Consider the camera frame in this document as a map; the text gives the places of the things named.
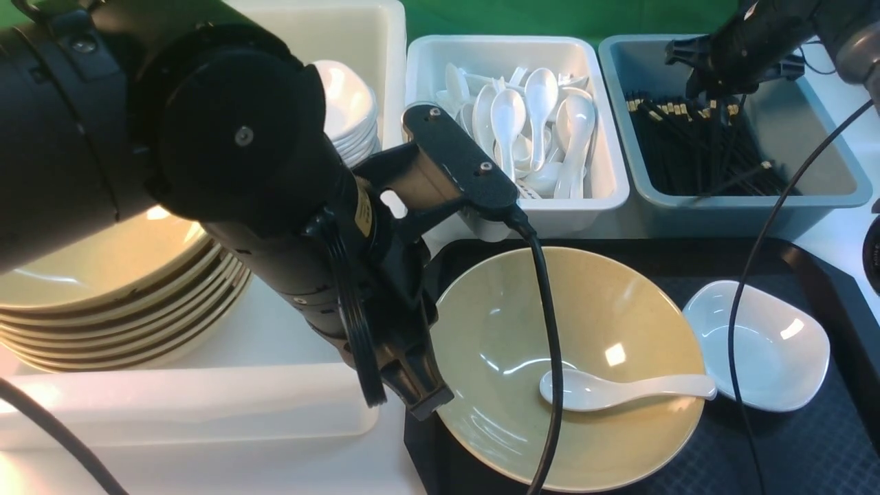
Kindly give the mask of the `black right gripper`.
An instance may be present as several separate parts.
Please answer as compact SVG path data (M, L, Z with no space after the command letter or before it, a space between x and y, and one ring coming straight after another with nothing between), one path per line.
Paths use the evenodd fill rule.
M817 1L742 1L712 34L670 41L666 65L685 65L687 97L753 94L773 80L804 75L804 57L795 54L816 34Z

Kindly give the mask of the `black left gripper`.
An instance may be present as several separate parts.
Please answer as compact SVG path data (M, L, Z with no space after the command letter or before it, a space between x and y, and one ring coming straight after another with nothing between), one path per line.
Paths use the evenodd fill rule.
M453 398L430 337L438 313L421 235L431 217L415 207L396 219L379 194L436 171L414 144L354 169L318 144L220 163L202 181L204 228L340 352L368 406L392 391L420 420Z

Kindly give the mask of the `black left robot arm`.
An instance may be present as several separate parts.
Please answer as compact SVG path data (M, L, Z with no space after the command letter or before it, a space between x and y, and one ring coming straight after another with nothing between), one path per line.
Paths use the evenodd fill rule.
M16 1L2 29L2 270L152 206L194 220L356 370L368 406L452 401L422 228L381 200L430 154L348 167L320 73L223 1Z

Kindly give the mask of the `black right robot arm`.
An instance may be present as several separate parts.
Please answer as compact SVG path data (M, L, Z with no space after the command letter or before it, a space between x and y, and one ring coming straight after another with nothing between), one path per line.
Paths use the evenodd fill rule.
M878 100L877 1L742 1L712 34L670 41L666 65L686 65L685 96L753 94L773 80L794 81L805 62L796 50L818 39L838 76Z

